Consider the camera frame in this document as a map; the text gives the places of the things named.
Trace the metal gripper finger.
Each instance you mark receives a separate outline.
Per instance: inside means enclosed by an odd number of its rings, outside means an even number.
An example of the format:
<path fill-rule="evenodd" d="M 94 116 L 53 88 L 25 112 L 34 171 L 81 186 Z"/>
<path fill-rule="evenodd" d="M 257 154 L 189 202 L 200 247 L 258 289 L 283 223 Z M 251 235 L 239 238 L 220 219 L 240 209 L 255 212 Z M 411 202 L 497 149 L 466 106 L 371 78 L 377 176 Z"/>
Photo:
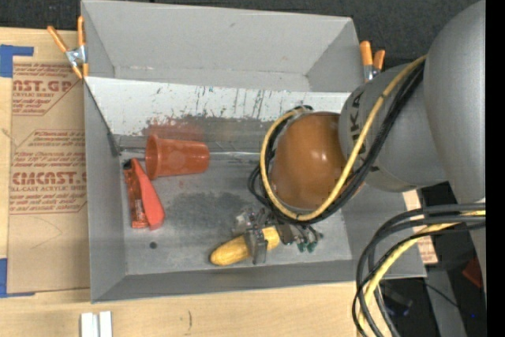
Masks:
<path fill-rule="evenodd" d="M 265 209 L 261 208 L 257 211 L 245 209 L 235 218 L 236 230 L 261 229 L 265 223 Z"/>
<path fill-rule="evenodd" d="M 253 264 L 264 264 L 266 261 L 268 240 L 262 229 L 248 229 L 244 233 L 245 244 Z"/>

